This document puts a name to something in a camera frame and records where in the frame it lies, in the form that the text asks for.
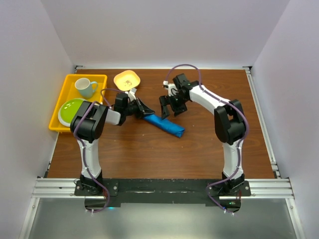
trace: blue towel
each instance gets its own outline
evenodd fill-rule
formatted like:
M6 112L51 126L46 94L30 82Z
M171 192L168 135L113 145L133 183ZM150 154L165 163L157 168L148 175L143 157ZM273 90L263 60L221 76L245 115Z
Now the blue towel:
M143 119L145 119L147 122L151 124L154 124L158 128L161 128L162 130L168 133L171 133L179 138L183 135L185 131L185 128L183 128L182 126L172 123L168 119L161 119L160 117L154 114L145 116Z

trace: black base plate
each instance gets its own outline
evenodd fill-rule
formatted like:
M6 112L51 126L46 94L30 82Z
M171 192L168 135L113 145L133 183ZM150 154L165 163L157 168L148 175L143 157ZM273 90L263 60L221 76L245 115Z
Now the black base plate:
M216 206L207 196L206 186L220 179L103 179L103 184L110 192L109 207L120 207L122 203L166 203L166 204L205 204ZM240 208L240 200L220 200L219 196L250 196L248 181L229 193L224 193L222 186L209 190L222 206ZM75 196L91 196L89 192L75 189ZM88 207L102 207L105 200L86 199Z

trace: white enclosure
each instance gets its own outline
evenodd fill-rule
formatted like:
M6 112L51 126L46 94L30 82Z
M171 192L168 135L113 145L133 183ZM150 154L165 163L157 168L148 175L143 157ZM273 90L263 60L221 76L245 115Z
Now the white enclosure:
M250 66L288 0L42 0L87 67Z
M0 238L17 238L57 134L48 122L66 74L94 68L253 66L283 176L308 239L319 238L319 2L3 0L0 2Z
M48 122L72 63L38 0L1 1L0 22L0 238L15 239L52 156Z

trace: cable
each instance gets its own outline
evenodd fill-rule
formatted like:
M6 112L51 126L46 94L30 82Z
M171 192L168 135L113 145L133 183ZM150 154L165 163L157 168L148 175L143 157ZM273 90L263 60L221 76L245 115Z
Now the cable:
M236 145L237 153L238 153L238 162L237 162L237 166L236 166L235 171L234 171L233 174L230 175L229 177L227 177L227 178L225 178L225 179L223 179L223 180L220 180L220 181L218 181L218 182L211 183L211 184L207 185L207 187L206 187L206 192L207 192L207 195L209 196L209 198L210 198L218 207L220 207L222 210L224 210L224 212L232 213L231 211L225 209L222 205L220 205L220 203L217 202L217 201L210 195L210 193L209 193L209 187L213 187L213 186L215 186L215 185L217 185L217 184L221 184L221 183L227 182L228 180L232 179L232 178L236 175L236 173L238 172L239 166L240 166L240 163L241 163L241 160L242 160L242 159L241 159L241 155L240 155L240 149L241 149L241 147L242 147L243 140L247 137L247 135L248 135L248 133L249 133L249 124L248 124L248 121L247 121L246 117L244 116L244 114L243 114L237 107L235 107L235 106L232 105L231 103L226 102L226 101L222 100L221 98L219 98L219 97L217 97L217 96L215 96L215 95L209 93L208 91L206 91L206 90L203 88L202 83L201 83L201 73L200 73L200 70L199 70L196 66L193 66L193 65L191 65L191 64L180 64L180 65L174 66L173 68L170 69L170 71L169 71L168 74L166 75L165 80L168 81L168 77L169 77L170 73L171 73L175 68L180 67L180 66L189 66L189 67L192 67L192 68L196 69L197 72L198 72L198 82L199 82L199 87L200 87L200 89L201 89L203 92L205 92L206 94L208 94L209 96L211 96L211 97L213 97L214 99L220 101L221 103L230 106L230 107L231 107L232 109L234 109L234 110L243 118L243 120L244 120L244 124L245 124L245 127L246 127L246 131L245 131L244 136L238 141L238 143L237 143L237 145Z
M80 180L79 178L76 178L76 179L73 180L73 183L74 183L75 185L77 185L76 182L79 181L79 180Z
M171 88L170 93L174 96L175 94L173 93L173 90L174 90L175 92L178 92L178 90L175 89L175 88Z
M108 100L105 98L104 94L103 94L103 91L117 91L117 92L121 92L121 93L124 93L124 91L120 91L118 89L109 89L109 88L104 88L100 91L101 93L101 96L103 97L105 103L108 105L108 107L112 107L111 104L108 102Z
M102 189L103 189L103 196L106 197L106 195L107 195L107 200L106 200L106 202L105 202L103 208L97 209L97 210L87 209L87 208L86 208L86 209L89 210L91 213L98 213L98 212L104 210L104 209L108 206L108 204L110 203L110 193L109 193L109 190L108 190L103 184L101 184L98 180L96 180L96 179L94 178L94 176L92 175L92 173L90 172L89 167L88 167L88 165L87 165L87 163L86 163L86 159L85 159L85 143L84 143L84 141L77 135L77 132L78 132L78 130L79 130L79 127L81 126L81 124L83 123L85 117L89 114L89 112L91 111L91 109L93 108L93 106L94 106L96 103L100 105L100 103L97 102L97 101L92 102L92 103L90 104L90 106L88 107L88 109L86 110L86 112L84 113L83 117L80 119L78 125L75 127L75 130L74 130L74 132L73 132L74 137L75 137L78 141L80 141L81 144L82 144L82 147L81 147L81 148L82 148L82 155L83 155L83 164L84 164L84 167L86 168L86 171L88 172L88 174L90 175L90 177L92 178L92 180L93 180L97 185L99 185L100 187L102 187Z

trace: wooden tabletop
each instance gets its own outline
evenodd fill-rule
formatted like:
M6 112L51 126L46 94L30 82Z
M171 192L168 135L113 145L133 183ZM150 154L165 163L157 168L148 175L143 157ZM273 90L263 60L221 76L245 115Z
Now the wooden tabletop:
M78 74L105 74L107 87L116 88L113 78L123 70L78 70ZM136 69L141 78L136 95L160 116L159 96L167 94L162 82L168 70ZM256 108L244 70L202 70L206 88L221 97L238 99L250 124L243 145L246 178L274 178ZM198 80L195 70L175 70L170 80L185 73ZM105 96L113 103L115 92ZM221 178L224 155L214 132L214 116L197 103L170 121L185 128L181 138L162 131L143 119L127 117L122 126L105 124L99 139L99 160L104 178ZM48 172L49 178L78 178L80 148L70 133L60 134Z

